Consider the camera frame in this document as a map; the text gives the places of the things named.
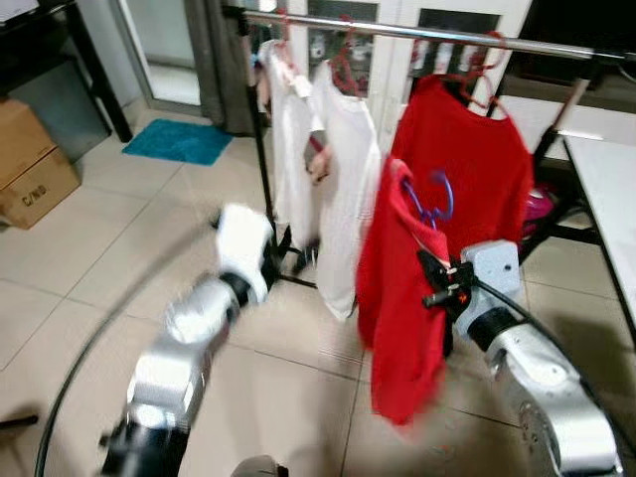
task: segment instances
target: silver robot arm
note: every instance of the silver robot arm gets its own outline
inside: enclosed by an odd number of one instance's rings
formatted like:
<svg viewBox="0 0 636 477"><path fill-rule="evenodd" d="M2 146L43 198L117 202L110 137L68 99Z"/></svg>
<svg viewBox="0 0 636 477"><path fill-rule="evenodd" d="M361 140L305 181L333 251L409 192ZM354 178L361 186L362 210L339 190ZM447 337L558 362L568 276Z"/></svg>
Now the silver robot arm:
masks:
<svg viewBox="0 0 636 477"><path fill-rule="evenodd" d="M239 309L264 301L275 277L265 216L225 206L217 233L220 272L168 306L165 325L139 358L123 417L102 438L102 475L177 475L201 405L214 354Z"/></svg>
<svg viewBox="0 0 636 477"><path fill-rule="evenodd" d="M493 241L467 247L462 262L482 282L514 297L521 288L517 247ZM542 329L515 318L483 288L455 326L485 352L496 388L519 417L530 475L623 475L614 432L576 368Z"/></svg>

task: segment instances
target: white t-shirt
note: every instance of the white t-shirt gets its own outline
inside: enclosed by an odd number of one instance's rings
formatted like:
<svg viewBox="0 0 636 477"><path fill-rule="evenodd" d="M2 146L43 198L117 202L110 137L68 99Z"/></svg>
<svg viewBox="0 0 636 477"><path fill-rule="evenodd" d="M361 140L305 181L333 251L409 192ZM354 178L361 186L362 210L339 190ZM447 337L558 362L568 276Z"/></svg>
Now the white t-shirt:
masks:
<svg viewBox="0 0 636 477"><path fill-rule="evenodd" d="M277 40L263 43L258 59L269 80L274 148L274 210L276 222L289 224L293 244L302 248L318 237L318 191L305 170L304 151L314 113L306 98L296 93L299 80L279 57Z"/></svg>
<svg viewBox="0 0 636 477"><path fill-rule="evenodd" d="M331 173L322 189L316 284L331 312L351 314L364 235L373 218L381 174L378 138L367 105L333 85L325 62L316 71L311 104L333 149Z"/></svg>

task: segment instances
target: red shirt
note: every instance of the red shirt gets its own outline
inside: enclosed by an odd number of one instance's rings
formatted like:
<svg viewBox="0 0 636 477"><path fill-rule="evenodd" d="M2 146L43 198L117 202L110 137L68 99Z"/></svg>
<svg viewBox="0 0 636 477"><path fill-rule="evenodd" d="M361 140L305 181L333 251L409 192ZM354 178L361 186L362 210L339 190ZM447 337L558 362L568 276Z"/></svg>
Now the red shirt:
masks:
<svg viewBox="0 0 636 477"><path fill-rule="evenodd" d="M419 220L400 186L404 177L406 166L388 158L356 285L360 334L374 349L372 406L394 424L410 422L434 396L444 366L445 312L422 306L433 289L416 254L419 240L447 261L446 237Z"/></svg>
<svg viewBox="0 0 636 477"><path fill-rule="evenodd" d="M392 155L412 171L413 188L430 210L446 208L446 192L430 180L430 173L446 174L455 211L437 227L446 233L452 256L480 241L521 241L533 162L510 117L475 114L438 76L420 79L397 128Z"/></svg>

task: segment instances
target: curtain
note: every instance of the curtain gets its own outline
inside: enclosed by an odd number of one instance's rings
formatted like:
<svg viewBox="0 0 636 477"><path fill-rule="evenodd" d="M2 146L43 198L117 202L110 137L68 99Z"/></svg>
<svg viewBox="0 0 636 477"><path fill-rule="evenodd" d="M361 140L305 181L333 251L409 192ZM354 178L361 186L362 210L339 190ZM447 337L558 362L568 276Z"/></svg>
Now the curtain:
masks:
<svg viewBox="0 0 636 477"><path fill-rule="evenodd" d="M237 21L224 18L227 0L184 0L201 109L230 134L253 134L245 94L245 65Z"/></svg>

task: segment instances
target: cabinet door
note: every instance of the cabinet door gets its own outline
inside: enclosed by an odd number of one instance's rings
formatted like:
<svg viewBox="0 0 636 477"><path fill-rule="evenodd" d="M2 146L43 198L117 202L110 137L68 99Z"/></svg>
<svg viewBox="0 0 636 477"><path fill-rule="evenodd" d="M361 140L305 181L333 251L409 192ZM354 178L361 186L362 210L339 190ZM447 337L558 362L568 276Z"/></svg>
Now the cabinet door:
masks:
<svg viewBox="0 0 636 477"><path fill-rule="evenodd" d="M517 38L530 4L531 0L402 0L397 23L408 27L469 33L496 30L504 37ZM487 52L472 46L394 39L385 111L379 128L383 150L391 148L399 119L408 103L413 78L431 73L466 73L471 56L480 53L487 54L487 64L494 63L500 55L496 49ZM506 53L499 67L488 72L494 90L499 85L509 58L510 53ZM488 87L482 79L472 93L482 102L487 100Z"/></svg>
<svg viewBox="0 0 636 477"><path fill-rule="evenodd" d="M354 20L394 24L398 19L395 0L288 0L290 14L339 20L349 15ZM335 57L343 46L345 32L290 28L290 45L296 66L310 79L320 63ZM373 35L355 35L349 55L352 74L360 96L369 106L377 128L380 128L385 101L393 39Z"/></svg>

